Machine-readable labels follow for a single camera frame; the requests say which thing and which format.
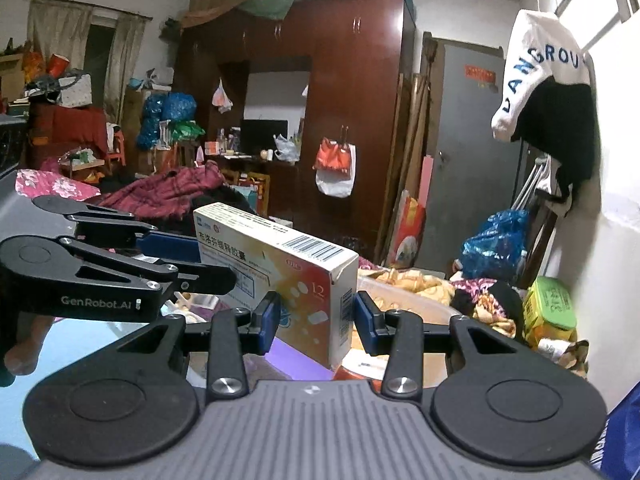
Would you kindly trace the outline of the purple tissue pack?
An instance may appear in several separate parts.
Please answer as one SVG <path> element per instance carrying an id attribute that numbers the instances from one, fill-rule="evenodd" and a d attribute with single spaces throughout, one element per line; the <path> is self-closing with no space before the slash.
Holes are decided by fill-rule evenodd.
<path id="1" fill-rule="evenodd" d="M 296 382 L 328 382 L 334 371 L 323 367 L 303 353 L 276 338 L 265 355 L 266 361 Z"/>

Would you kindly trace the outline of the orange bottle with cap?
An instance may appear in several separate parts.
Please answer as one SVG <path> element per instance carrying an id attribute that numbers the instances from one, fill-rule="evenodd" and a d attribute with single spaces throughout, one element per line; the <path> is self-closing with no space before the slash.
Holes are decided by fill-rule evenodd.
<path id="1" fill-rule="evenodd" d="M 351 370 L 341 365 L 334 373 L 333 380 L 365 380 L 370 382 L 375 392 L 381 391 L 384 368 L 364 368 L 363 370 Z"/>

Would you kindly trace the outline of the orange white medicine box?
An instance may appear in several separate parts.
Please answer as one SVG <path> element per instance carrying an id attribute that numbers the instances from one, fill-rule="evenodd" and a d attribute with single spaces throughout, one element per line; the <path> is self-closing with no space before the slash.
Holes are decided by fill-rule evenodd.
<path id="1" fill-rule="evenodd" d="M 267 292 L 277 292 L 277 336 L 335 370 L 352 345 L 358 254 L 224 203 L 195 209 L 193 219 L 201 262 L 236 275 L 221 300 L 253 310 Z"/>

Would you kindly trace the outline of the white plastic laundry basket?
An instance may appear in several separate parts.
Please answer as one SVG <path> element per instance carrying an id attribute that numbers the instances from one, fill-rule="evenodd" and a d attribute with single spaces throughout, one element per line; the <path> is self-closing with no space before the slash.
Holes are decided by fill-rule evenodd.
<path id="1" fill-rule="evenodd" d="M 358 278 L 358 290 L 366 292 L 381 311 L 404 310 L 419 315 L 425 323 L 448 325 L 460 312 L 413 292 L 387 285 L 372 278 Z"/>

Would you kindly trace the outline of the pink floral pillow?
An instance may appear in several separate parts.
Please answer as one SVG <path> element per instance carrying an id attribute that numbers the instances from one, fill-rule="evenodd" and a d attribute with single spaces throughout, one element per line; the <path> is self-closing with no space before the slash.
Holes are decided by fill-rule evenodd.
<path id="1" fill-rule="evenodd" d="M 63 177 L 52 171 L 19 169 L 15 177 L 15 192 L 28 198 L 58 196 L 83 202 L 100 195 L 91 184 Z"/>

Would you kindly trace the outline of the green yellow box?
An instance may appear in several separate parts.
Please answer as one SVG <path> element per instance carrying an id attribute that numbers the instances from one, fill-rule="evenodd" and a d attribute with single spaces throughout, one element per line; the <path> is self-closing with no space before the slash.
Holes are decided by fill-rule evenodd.
<path id="1" fill-rule="evenodd" d="M 570 293 L 556 278 L 538 276 L 523 304 L 523 337 L 533 348 L 543 339 L 577 340 L 577 318 Z"/>

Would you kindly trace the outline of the blue shopping bag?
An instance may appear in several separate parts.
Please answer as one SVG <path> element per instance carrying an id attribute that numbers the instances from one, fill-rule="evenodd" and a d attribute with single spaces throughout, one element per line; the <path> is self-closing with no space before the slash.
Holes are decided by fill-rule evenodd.
<path id="1" fill-rule="evenodd" d="M 608 414 L 590 464 L 608 479 L 636 480 L 640 471 L 640 384 Z"/>

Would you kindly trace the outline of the blue plastic bags pile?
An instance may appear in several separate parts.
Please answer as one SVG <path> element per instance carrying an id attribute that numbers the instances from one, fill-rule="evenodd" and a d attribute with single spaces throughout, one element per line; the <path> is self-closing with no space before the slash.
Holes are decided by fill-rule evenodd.
<path id="1" fill-rule="evenodd" d="M 190 122 L 197 107 L 194 97 L 187 93 L 151 93 L 142 103 L 137 148 L 149 151 L 160 140 L 161 122 Z"/>

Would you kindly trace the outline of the blue plastic bag by door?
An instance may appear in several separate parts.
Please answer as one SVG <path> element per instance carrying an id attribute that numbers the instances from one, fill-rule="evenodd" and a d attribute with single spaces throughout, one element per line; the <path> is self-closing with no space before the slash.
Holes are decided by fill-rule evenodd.
<path id="1" fill-rule="evenodd" d="M 492 214 L 461 247 L 459 261 L 465 278 L 493 278 L 510 282 L 525 250 L 529 214 L 507 209 Z"/>

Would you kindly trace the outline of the black television screen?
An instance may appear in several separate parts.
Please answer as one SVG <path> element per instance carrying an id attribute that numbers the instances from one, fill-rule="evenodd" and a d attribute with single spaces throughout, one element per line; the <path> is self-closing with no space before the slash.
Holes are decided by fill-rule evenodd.
<path id="1" fill-rule="evenodd" d="M 288 122 L 281 119 L 243 119 L 240 130 L 242 154 L 259 156 L 262 151 L 275 150 L 278 136 L 288 133 Z"/>

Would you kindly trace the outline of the beige window curtains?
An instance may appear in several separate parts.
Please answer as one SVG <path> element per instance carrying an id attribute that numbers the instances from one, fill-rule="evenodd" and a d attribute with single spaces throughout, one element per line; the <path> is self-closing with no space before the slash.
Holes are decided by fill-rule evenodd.
<path id="1" fill-rule="evenodd" d="M 71 68 L 83 68 L 95 6 L 54 0 L 30 0 L 27 40 L 46 61 L 54 54 L 70 60 Z M 103 108 L 111 122 L 122 119 L 124 96 L 138 62 L 146 19 L 119 13 L 107 58 Z"/>

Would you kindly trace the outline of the orange white hanging bag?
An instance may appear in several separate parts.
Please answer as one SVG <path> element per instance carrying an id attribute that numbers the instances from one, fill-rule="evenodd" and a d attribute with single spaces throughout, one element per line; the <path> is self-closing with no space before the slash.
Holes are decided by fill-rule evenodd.
<path id="1" fill-rule="evenodd" d="M 356 179 L 356 146 L 323 138 L 314 161 L 314 180 L 325 196 L 347 198 Z"/>

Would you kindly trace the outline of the grey metal door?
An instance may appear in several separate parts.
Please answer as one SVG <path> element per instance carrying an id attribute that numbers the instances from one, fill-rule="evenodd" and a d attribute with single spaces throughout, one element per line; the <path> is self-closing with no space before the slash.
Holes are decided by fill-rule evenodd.
<path id="1" fill-rule="evenodd" d="M 425 151 L 433 159 L 416 266 L 448 273 L 463 243 L 489 216 L 509 208 L 521 175 L 521 149 L 494 139 L 502 100 L 500 49 L 423 38 L 428 76 Z"/>

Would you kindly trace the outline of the dark red wooden wardrobe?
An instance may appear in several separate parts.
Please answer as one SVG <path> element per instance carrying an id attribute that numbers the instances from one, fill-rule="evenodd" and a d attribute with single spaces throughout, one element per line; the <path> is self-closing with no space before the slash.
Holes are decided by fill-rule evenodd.
<path id="1" fill-rule="evenodd" d="M 302 152 L 272 187 L 272 213 L 374 259 L 390 212 L 397 92 L 410 74 L 415 32 L 405 0 L 303 0 L 281 21 L 233 9 L 183 29 L 174 88 L 196 99 L 196 119 L 214 134 L 239 125 L 250 70 L 305 67 Z M 355 145 L 355 184 L 346 198 L 317 188 L 312 166 L 323 139 Z"/>

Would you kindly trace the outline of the white black hanging jacket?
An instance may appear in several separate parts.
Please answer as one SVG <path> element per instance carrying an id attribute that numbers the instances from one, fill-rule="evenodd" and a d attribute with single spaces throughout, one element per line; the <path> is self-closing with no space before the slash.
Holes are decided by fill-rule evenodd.
<path id="1" fill-rule="evenodd" d="M 592 177 L 596 112 L 582 50 L 555 14 L 518 11 L 491 130 L 497 140 L 523 140 L 548 156 L 536 194 L 565 216 Z"/>

